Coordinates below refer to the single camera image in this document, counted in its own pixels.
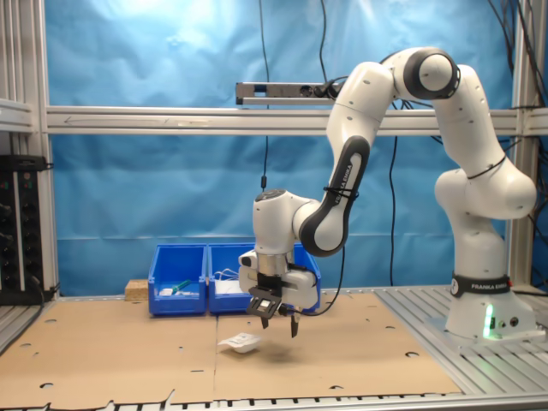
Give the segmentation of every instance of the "white robotic arm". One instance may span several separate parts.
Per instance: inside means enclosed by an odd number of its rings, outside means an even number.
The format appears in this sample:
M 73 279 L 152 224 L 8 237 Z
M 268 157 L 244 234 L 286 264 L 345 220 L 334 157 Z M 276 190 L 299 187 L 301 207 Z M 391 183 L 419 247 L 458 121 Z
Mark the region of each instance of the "white robotic arm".
M 491 218 L 526 216 L 536 199 L 534 184 L 505 157 L 477 74 L 468 66 L 457 67 L 449 55 L 432 47 L 400 51 L 380 64 L 362 63 L 348 77 L 327 125 L 335 167 L 321 202 L 283 190 L 255 200 L 256 246 L 240 257 L 241 287 L 253 295 L 247 311 L 267 326 L 282 304 L 306 308 L 317 302 L 311 291 L 313 274 L 293 265 L 294 243 L 301 241 L 319 257 L 343 247 L 375 134 L 397 98 L 432 101 L 445 150 L 462 167 L 444 173 L 436 185 L 456 244 L 455 301 L 448 330 L 480 338 L 535 329 L 531 309 L 509 290 L 503 240 L 491 225 Z M 486 308 L 492 311 L 494 305 L 502 306 L 495 310 L 501 315 L 485 332 Z M 292 324 L 295 335 L 294 317 Z

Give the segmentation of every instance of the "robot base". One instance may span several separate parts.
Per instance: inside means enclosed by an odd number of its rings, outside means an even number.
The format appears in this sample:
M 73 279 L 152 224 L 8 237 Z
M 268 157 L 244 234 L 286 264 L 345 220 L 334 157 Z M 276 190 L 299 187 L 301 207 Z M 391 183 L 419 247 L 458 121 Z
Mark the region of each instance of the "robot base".
M 542 342 L 546 338 L 533 309 L 511 291 L 454 298 L 449 316 L 429 323 L 429 328 L 459 354 L 474 346 Z

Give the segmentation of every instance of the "small wooden block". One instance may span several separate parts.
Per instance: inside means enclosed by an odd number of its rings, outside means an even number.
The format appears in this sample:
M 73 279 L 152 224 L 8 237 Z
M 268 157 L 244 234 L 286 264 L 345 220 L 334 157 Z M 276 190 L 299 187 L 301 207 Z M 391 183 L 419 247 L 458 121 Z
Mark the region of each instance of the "small wooden block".
M 126 285 L 126 301 L 148 301 L 148 280 L 130 280 Z

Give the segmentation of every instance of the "blue curtain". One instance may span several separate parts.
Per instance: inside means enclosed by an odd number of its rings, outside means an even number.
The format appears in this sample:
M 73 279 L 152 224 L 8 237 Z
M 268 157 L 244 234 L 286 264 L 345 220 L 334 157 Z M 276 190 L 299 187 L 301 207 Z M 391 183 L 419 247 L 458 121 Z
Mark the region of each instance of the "blue curtain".
M 263 4 L 271 81 L 323 81 L 319 0 Z M 487 2 L 325 4 L 328 77 L 432 45 L 476 69 L 493 109 L 510 106 L 503 36 Z M 265 81 L 258 0 L 47 0 L 46 32 L 54 105 L 235 107 L 237 81 Z M 52 141 L 65 295 L 123 292 L 130 278 L 146 277 L 158 243 L 253 241 L 262 136 L 56 135 Z M 268 188 L 320 199 L 333 165 L 327 139 L 270 142 Z M 348 287 L 389 281 L 393 143 L 392 137 L 375 142 L 353 209 Z M 397 285 L 450 281 L 453 238 L 434 184 L 455 167 L 428 137 L 399 141 Z M 323 285 L 336 286 L 340 255 L 318 263 Z

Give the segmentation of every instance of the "cardboard surface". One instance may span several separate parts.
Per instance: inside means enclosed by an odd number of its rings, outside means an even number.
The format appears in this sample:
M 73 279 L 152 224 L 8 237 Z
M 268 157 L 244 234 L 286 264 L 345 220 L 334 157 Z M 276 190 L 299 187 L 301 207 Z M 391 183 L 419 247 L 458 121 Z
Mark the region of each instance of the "cardboard surface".
M 217 400 L 460 392 L 375 295 L 340 295 L 293 339 L 286 318 L 263 331 L 258 318 L 219 317 L 219 341 L 240 332 L 263 341 L 247 354 L 217 349 Z
M 146 303 L 60 302 L 0 356 L 0 408 L 162 402 L 173 390 L 172 403 L 459 391 L 374 295 L 339 296 L 303 317 L 297 338 L 289 323 L 263 331 L 247 315 L 151 319 Z M 241 332 L 262 336 L 259 348 L 216 346 Z
M 57 303 L 0 356 L 0 408 L 161 402 L 172 390 L 210 402 L 216 326 L 214 317 L 151 319 L 146 303 Z

